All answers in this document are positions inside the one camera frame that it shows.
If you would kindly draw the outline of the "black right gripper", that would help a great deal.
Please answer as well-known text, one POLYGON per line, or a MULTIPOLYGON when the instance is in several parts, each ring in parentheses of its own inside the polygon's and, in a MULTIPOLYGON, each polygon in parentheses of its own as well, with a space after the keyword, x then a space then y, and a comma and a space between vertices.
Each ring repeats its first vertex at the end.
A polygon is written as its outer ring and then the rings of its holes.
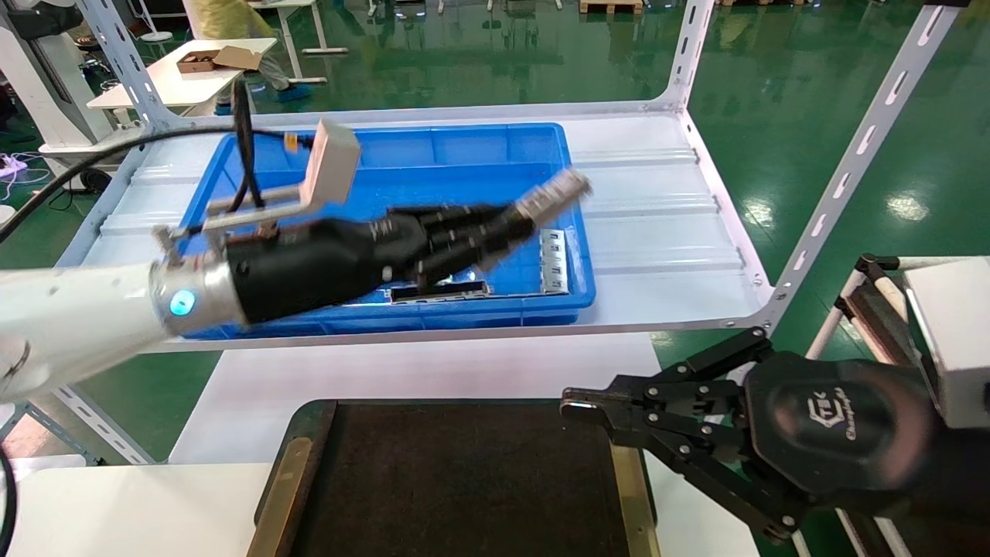
POLYGON ((760 327, 653 376, 566 388, 560 415, 654 455, 774 543, 814 508, 988 529, 987 429, 948 426, 915 369, 773 352, 760 327), (727 378, 747 364, 742 387, 727 378), (724 463, 683 415, 722 415, 743 399, 750 464, 736 453, 724 463))

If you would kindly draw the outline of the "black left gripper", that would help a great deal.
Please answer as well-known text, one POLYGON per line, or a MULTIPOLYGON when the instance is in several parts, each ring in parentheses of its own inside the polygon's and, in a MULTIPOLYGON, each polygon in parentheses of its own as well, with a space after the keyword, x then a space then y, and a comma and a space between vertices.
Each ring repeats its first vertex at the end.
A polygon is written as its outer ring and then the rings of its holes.
POLYGON ((274 237, 236 237, 229 266, 245 322, 261 323, 360 299, 413 265, 414 283, 428 288, 534 230, 512 204, 393 206, 372 221, 326 218, 274 237))

